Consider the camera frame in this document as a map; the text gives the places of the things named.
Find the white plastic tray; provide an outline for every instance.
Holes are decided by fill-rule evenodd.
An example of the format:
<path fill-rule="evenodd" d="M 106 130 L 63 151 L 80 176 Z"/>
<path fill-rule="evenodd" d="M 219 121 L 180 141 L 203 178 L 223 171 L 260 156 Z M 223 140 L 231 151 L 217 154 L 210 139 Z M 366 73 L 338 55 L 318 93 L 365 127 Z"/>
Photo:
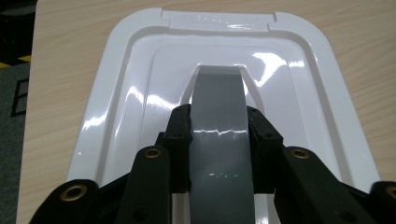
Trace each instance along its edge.
<path fill-rule="evenodd" d="M 247 104 L 286 146 L 318 154 L 341 181 L 368 191 L 379 180 L 343 76 L 322 32 L 288 13 L 151 8 L 112 31 L 78 134 L 67 180 L 103 186 L 131 170 L 170 113 L 187 104 L 199 65 L 240 66 Z M 277 222 L 271 195 L 256 195 L 256 222 Z M 174 223 L 190 223 L 188 196 L 174 196 Z"/>

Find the light wood tabletop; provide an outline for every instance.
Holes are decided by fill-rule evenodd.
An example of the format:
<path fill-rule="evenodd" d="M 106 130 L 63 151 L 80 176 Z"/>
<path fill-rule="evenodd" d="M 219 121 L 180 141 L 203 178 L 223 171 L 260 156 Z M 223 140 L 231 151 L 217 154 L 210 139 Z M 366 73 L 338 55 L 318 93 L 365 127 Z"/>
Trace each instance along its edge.
<path fill-rule="evenodd" d="M 112 28 L 149 7 L 273 13 L 315 24 L 329 39 L 384 180 L 396 180 L 396 1 L 40 0 L 17 223 L 28 223 L 65 176 Z"/>

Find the gray carpet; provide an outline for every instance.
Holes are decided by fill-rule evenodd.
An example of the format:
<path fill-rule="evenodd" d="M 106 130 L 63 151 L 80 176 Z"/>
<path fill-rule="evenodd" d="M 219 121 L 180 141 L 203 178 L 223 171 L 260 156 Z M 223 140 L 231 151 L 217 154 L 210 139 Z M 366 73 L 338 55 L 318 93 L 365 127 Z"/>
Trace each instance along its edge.
<path fill-rule="evenodd" d="M 0 69 L 0 223 L 16 222 L 30 64 Z"/>

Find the wood grain surface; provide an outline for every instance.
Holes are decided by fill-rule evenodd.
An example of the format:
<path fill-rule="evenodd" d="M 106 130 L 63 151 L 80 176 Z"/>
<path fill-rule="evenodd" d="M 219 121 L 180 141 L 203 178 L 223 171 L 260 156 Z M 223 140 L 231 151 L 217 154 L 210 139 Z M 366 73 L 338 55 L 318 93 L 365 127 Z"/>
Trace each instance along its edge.
<path fill-rule="evenodd" d="M 111 29 L 148 7 L 273 13 L 314 23 L 329 39 L 382 179 L 396 180 L 396 1 L 108 1 L 37 4 L 17 223 L 65 181 Z"/>

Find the brass screw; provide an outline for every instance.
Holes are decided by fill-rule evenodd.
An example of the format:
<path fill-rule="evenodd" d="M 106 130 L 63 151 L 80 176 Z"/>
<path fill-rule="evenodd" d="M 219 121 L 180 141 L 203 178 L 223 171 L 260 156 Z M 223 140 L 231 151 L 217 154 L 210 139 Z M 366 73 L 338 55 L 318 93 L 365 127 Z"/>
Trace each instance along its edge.
<path fill-rule="evenodd" d="M 80 199 L 87 193 L 87 187 L 85 185 L 74 185 L 70 186 L 61 194 L 61 200 L 64 202 L 73 202 Z"/>
<path fill-rule="evenodd" d="M 387 187 L 387 193 L 394 199 L 396 199 L 396 186 Z"/>
<path fill-rule="evenodd" d="M 161 156 L 161 154 L 163 154 L 163 152 L 160 151 L 160 150 L 157 149 L 157 148 L 151 148 L 151 149 L 149 149 L 149 150 L 147 150 L 147 151 L 145 152 L 145 156 L 146 156 L 147 158 L 151 158 L 151 159 L 157 158 L 157 157 Z"/>
<path fill-rule="evenodd" d="M 294 157 L 297 157 L 299 159 L 308 159 L 309 158 L 309 154 L 306 151 L 300 150 L 300 149 L 293 149 L 291 151 L 291 154 Z"/>

